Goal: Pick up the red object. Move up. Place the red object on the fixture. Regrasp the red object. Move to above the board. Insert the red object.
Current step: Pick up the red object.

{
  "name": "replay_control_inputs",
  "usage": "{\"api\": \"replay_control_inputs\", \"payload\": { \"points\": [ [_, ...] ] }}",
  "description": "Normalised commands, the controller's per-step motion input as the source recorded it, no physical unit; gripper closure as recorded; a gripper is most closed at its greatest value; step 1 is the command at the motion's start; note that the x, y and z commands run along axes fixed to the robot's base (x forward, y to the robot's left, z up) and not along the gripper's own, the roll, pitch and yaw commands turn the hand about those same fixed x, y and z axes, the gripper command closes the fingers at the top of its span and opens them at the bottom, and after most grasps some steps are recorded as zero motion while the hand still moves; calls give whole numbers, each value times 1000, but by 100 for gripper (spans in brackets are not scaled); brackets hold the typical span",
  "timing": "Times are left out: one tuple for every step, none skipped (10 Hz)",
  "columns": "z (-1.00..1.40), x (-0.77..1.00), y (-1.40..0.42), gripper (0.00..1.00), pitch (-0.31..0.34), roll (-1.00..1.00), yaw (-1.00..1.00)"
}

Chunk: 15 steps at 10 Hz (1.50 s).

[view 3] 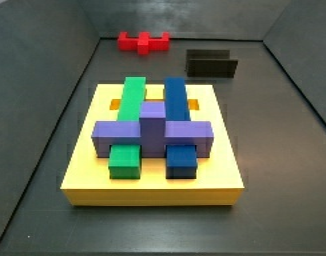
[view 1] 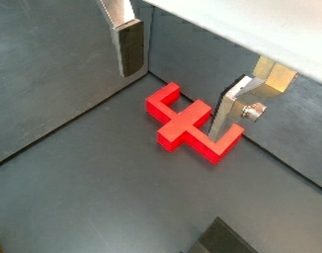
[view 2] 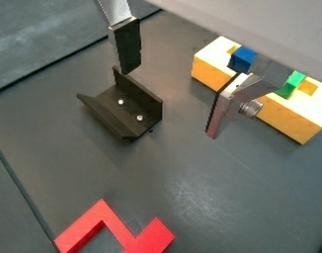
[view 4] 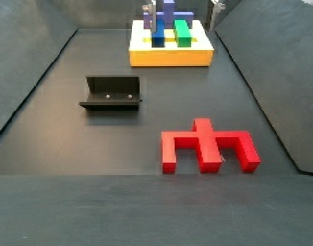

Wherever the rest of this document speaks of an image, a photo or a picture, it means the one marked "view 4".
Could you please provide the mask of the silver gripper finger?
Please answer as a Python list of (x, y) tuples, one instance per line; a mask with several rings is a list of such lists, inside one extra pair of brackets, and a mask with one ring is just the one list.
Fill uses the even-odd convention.
[(149, 13), (150, 16), (150, 31), (157, 32), (157, 1), (145, 0), (146, 4), (142, 6), (142, 10)]
[(214, 29), (218, 14), (226, 9), (225, 0), (210, 0), (211, 3), (211, 16), (209, 30)]

